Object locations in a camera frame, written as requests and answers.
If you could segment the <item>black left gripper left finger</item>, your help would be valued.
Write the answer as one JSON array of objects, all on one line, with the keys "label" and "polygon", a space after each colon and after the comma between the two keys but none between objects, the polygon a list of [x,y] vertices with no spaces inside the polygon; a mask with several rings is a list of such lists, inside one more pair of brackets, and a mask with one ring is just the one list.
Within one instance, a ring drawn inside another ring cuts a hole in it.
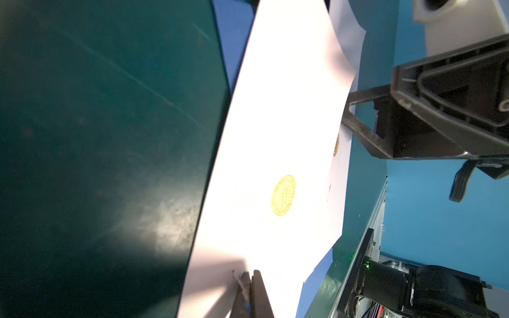
[{"label": "black left gripper left finger", "polygon": [[248,272],[242,274],[233,273],[237,283],[237,292],[233,302],[230,318],[251,317],[251,277]]}]

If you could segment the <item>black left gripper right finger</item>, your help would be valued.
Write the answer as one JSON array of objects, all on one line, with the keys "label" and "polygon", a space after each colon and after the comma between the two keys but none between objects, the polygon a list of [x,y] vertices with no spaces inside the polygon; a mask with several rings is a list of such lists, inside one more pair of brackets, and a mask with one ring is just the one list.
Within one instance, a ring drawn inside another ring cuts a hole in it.
[{"label": "black left gripper right finger", "polygon": [[274,318],[261,272],[254,270],[252,276],[252,317]]}]

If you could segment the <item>pink envelope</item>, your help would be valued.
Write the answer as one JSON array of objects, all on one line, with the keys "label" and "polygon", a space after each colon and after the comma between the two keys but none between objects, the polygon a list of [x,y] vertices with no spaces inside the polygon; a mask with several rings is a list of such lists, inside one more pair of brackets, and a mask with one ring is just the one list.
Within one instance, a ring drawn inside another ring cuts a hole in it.
[{"label": "pink envelope", "polygon": [[179,317],[225,317],[260,271],[276,317],[337,239],[329,173],[355,77],[323,1],[261,1],[221,135]]}]

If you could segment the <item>lavender envelope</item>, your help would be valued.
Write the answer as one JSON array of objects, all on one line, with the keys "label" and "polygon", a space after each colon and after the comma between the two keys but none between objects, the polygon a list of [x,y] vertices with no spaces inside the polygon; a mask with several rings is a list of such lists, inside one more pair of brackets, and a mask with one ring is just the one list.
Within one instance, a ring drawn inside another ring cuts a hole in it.
[{"label": "lavender envelope", "polygon": [[[357,91],[366,30],[360,26],[348,1],[331,1],[329,14],[343,54],[355,71],[350,92]],[[328,203],[335,207],[345,203],[352,143],[352,132],[347,123],[352,117],[349,106],[345,104],[329,178]]]}]

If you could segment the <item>dark blue envelope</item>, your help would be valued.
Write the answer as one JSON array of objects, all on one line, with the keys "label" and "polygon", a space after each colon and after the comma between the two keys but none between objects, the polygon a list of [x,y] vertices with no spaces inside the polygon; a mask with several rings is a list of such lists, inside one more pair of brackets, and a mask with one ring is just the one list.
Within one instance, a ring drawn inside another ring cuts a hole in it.
[{"label": "dark blue envelope", "polygon": [[213,0],[223,63],[233,94],[255,13],[250,1]]}]

